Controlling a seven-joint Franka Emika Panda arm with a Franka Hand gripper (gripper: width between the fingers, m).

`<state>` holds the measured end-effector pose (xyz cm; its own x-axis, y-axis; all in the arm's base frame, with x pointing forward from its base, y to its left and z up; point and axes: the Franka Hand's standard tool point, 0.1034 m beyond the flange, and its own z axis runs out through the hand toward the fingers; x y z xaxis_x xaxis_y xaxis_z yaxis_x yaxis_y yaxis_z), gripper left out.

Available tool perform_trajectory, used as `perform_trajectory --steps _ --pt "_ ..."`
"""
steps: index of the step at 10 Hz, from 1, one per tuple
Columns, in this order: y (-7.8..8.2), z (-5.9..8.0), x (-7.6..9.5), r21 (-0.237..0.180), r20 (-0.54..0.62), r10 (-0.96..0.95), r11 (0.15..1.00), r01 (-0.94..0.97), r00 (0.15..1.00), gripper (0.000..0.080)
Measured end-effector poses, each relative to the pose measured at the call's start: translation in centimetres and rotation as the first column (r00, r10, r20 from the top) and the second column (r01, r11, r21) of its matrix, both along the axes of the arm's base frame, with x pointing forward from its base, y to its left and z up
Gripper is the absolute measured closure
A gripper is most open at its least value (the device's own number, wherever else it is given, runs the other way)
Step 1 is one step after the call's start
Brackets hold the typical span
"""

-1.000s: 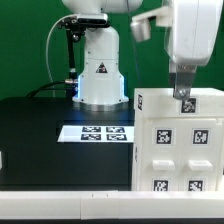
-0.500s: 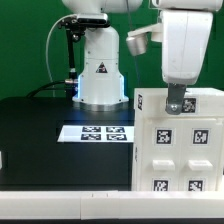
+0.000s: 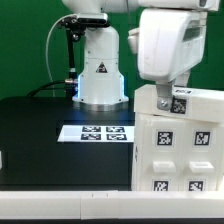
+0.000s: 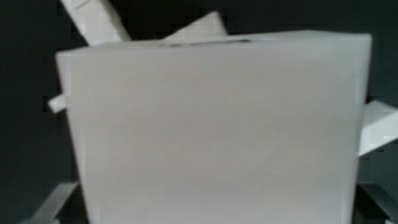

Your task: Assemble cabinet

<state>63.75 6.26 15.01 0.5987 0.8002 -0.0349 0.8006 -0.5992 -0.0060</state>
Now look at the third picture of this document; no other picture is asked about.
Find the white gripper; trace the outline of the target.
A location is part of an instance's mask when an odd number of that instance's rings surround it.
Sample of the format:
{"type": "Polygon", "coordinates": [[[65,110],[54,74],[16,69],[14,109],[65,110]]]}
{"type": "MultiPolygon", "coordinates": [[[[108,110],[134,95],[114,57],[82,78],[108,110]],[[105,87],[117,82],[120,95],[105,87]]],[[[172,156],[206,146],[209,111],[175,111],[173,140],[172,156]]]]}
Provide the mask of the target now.
{"type": "Polygon", "coordinates": [[[192,67],[201,62],[206,36],[206,12],[145,9],[140,17],[138,69],[156,83],[157,108],[172,107],[172,80],[186,87],[192,67]]]}

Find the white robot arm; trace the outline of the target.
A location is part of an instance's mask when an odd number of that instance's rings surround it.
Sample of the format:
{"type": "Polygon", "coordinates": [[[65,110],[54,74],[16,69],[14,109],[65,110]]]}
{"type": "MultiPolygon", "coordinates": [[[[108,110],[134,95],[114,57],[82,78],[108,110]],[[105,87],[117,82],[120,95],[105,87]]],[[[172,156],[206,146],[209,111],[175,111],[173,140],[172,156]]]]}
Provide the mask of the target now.
{"type": "Polygon", "coordinates": [[[75,39],[85,37],[84,70],[73,100],[87,106],[113,107],[128,100],[124,77],[118,69],[119,35],[110,25],[110,13],[143,7],[139,27],[128,41],[137,55],[140,77],[154,81],[157,108],[169,110],[172,87],[201,62],[207,13],[219,9],[220,0],[62,0],[73,12],[75,39]]]}

